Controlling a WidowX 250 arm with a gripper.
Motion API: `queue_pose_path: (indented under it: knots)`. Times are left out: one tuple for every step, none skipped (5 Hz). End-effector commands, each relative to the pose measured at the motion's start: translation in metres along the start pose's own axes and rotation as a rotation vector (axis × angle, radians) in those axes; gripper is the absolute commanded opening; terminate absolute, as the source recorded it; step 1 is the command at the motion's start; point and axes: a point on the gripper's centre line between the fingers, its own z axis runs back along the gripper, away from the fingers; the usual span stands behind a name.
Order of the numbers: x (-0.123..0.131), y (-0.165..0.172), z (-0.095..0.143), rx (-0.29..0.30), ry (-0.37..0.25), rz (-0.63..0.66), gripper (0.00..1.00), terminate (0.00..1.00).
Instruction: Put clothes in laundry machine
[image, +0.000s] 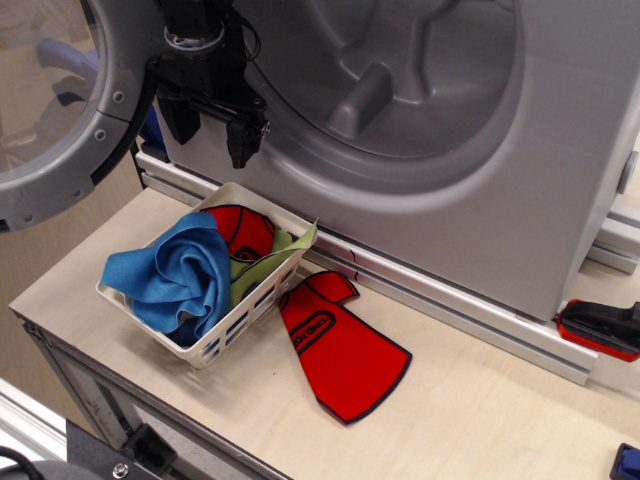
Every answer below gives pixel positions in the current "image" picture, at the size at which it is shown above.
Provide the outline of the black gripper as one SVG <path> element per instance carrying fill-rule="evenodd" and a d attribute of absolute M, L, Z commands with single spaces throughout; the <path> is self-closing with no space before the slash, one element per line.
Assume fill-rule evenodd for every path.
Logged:
<path fill-rule="evenodd" d="M 197 111 L 229 122 L 227 148 L 234 169 L 242 169 L 270 131 L 266 101 L 245 79 L 256 53 L 247 50 L 244 31 L 223 29 L 208 37 L 164 30 L 166 50 L 148 63 L 168 97 L 159 96 L 164 121 L 179 145 L 201 127 Z"/>

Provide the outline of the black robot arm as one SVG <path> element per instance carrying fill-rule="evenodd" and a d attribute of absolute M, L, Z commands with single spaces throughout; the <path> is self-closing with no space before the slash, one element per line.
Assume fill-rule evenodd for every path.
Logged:
<path fill-rule="evenodd" d="M 167 51 L 147 63 L 158 81 L 160 112 L 184 145 L 201 115 L 225 124 L 235 169 L 246 166 L 269 131 L 267 103 L 247 82 L 249 63 L 261 52 L 255 27 L 232 1 L 161 1 Z"/>

